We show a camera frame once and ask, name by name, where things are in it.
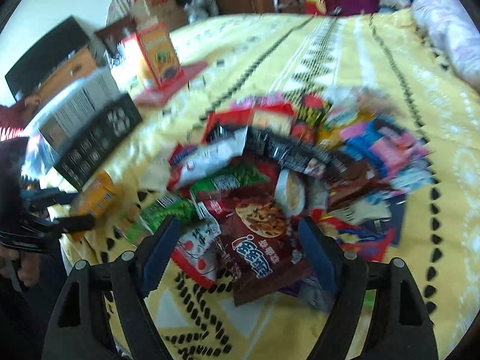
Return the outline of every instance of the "white wall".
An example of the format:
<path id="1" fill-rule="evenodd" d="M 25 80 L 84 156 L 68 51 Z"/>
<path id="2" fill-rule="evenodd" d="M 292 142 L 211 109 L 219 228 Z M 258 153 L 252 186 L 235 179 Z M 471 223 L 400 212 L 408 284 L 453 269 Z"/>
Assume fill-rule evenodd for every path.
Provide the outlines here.
<path id="1" fill-rule="evenodd" d="M 5 74 L 43 35 L 74 15 L 105 27 L 111 0 L 22 0 L 0 33 L 0 104 L 14 103 Z"/>

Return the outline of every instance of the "cookie image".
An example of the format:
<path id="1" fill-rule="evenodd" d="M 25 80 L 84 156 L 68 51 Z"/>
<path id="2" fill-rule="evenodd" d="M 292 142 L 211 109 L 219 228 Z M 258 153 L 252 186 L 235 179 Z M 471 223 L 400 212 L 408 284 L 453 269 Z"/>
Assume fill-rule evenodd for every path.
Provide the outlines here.
<path id="1" fill-rule="evenodd" d="M 235 208 L 244 225 L 264 238 L 275 238 L 287 230 L 287 221 L 272 203 L 245 203 Z"/>

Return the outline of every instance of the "black snack package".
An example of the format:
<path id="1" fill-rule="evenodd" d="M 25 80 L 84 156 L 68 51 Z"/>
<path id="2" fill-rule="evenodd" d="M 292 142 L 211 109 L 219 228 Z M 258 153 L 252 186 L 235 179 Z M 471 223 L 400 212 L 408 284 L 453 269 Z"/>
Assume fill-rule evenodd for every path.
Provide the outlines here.
<path id="1" fill-rule="evenodd" d="M 243 126 L 217 125 L 207 142 L 225 137 Z M 282 168 L 331 181 L 357 179 L 365 161 L 355 161 L 339 151 L 327 152 L 303 140 L 283 137 L 268 130 L 248 127 L 245 150 L 276 161 Z"/>

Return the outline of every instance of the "yellow tablecloth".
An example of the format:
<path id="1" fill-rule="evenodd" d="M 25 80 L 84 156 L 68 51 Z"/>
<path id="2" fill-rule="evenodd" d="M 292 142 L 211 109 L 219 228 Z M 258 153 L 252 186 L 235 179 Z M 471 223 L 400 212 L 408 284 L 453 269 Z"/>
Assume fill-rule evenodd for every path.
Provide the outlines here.
<path id="1" fill-rule="evenodd" d="M 220 16 L 182 28 L 172 39 L 183 63 L 206 59 L 209 67 L 164 110 L 142 111 L 144 122 L 104 163 L 126 193 L 115 212 L 132 202 L 149 204 L 154 196 L 137 189 L 149 161 L 176 140 L 198 139 L 206 113 L 233 99 L 281 91 L 295 102 L 304 91 L 321 93 L 332 84 L 380 88 L 406 115 L 401 123 L 435 151 L 428 159 L 436 184 L 409 197 L 401 245 L 385 259 L 399 256 L 409 265 L 443 359 L 480 303 L 480 106 L 478 94 L 440 66 L 428 40 L 419 38 L 410 11 L 348 19 Z M 54 170 L 46 182 L 71 188 Z M 62 239 L 69 259 L 112 261 L 131 249 L 114 234 L 115 216 L 81 243 Z M 205 292 L 168 266 L 147 305 L 173 357 L 306 358 L 326 315 L 282 294 L 235 308 L 230 281 L 223 275 Z M 115 337 L 126 345 L 114 304 L 107 308 Z M 362 348 L 368 313 L 365 307 L 349 357 Z"/>

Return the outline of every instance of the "pile of snacks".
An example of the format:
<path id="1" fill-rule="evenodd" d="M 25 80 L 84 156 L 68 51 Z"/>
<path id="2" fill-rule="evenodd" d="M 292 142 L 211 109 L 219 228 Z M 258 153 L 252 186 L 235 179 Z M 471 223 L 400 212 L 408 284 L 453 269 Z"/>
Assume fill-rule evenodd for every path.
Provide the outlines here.
<path id="1" fill-rule="evenodd" d="M 175 147 L 167 195 L 119 227 L 138 244 L 174 214 L 184 234 L 172 259 L 201 286 L 222 265 L 236 305 L 281 291 L 327 311 L 334 299 L 305 258 L 297 223 L 310 216 L 369 261 L 399 245 L 406 196 L 432 182 L 430 152 L 399 116 L 368 88 L 306 95 L 298 110 L 279 94 L 237 100 L 209 115 L 202 144 Z"/>

